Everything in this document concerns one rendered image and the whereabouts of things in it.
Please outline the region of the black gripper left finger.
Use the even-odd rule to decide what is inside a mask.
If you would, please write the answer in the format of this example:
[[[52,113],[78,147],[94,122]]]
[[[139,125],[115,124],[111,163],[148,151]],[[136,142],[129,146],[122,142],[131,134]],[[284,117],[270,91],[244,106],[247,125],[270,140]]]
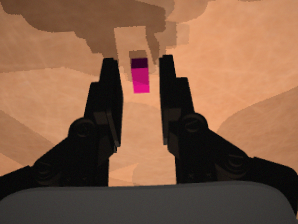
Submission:
[[[99,82],[90,84],[84,116],[33,166],[0,176],[0,201],[29,188],[108,187],[109,157],[121,146],[122,115],[118,61],[103,58]]]

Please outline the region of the magenta rod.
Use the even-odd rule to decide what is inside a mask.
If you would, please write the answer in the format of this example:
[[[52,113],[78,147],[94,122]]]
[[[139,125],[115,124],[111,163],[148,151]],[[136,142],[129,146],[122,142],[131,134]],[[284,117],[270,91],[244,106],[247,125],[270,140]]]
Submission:
[[[150,93],[148,58],[131,59],[134,93]]]

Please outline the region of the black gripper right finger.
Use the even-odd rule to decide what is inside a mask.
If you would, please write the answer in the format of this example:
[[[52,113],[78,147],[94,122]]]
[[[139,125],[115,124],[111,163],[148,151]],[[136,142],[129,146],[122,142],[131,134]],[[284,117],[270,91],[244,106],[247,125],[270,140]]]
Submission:
[[[173,55],[159,57],[163,145],[175,156],[176,184],[253,181],[280,190],[297,217],[298,174],[288,166],[251,158],[208,127],[194,111],[187,77],[176,77]],[[217,173],[216,173],[217,170]]]

